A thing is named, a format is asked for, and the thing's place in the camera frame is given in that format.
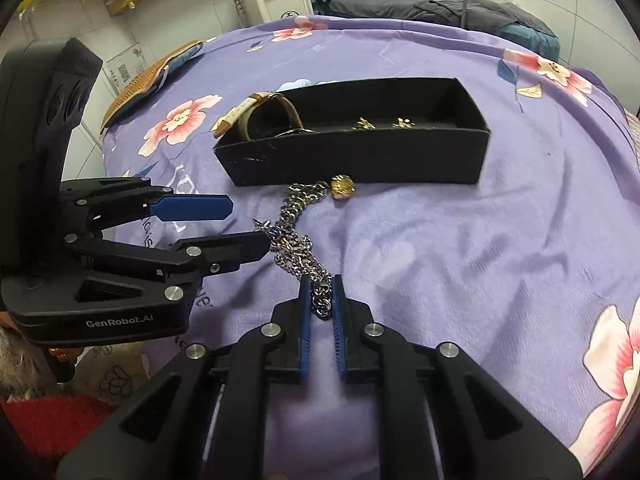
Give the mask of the left hand gold nails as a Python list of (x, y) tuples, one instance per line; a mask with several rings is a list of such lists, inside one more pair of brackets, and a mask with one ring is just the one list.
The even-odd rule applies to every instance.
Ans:
[[(21, 335), (20, 329), (14, 323), (12, 318), (9, 316), (9, 313), (6, 311), (2, 311), (0, 313), (0, 321), (1, 326), (3, 328), (7, 328), (8, 330), (12, 330), (12, 332)], [(50, 356), (54, 356), (60, 362), (72, 362), (76, 363), (77, 360), (82, 356), (85, 352), (84, 348), (50, 348), (48, 350)]]

